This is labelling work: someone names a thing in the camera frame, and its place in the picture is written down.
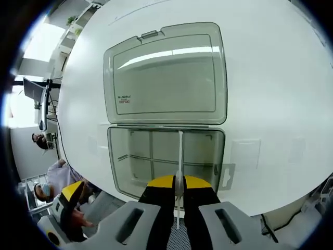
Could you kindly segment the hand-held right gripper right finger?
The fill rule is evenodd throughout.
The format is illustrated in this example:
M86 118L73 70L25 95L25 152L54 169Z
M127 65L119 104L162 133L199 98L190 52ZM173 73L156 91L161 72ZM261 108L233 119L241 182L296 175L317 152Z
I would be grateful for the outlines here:
M230 202L220 202L212 185L184 176L184 221L192 249L263 249L255 223Z

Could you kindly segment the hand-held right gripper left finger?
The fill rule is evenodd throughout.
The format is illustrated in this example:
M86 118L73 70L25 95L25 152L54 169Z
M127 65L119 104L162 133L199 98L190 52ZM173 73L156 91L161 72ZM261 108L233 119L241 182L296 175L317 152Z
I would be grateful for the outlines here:
M104 219L98 249L165 249L173 223L174 176L150 181L138 202L130 201Z

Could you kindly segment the person's left hand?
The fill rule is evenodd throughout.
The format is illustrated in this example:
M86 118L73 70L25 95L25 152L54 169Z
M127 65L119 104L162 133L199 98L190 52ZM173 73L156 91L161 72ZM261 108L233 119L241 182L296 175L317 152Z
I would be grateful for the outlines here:
M71 242L83 242L83 227L93 228L94 224L84 218L84 213L76 208L71 212L66 222L66 235Z

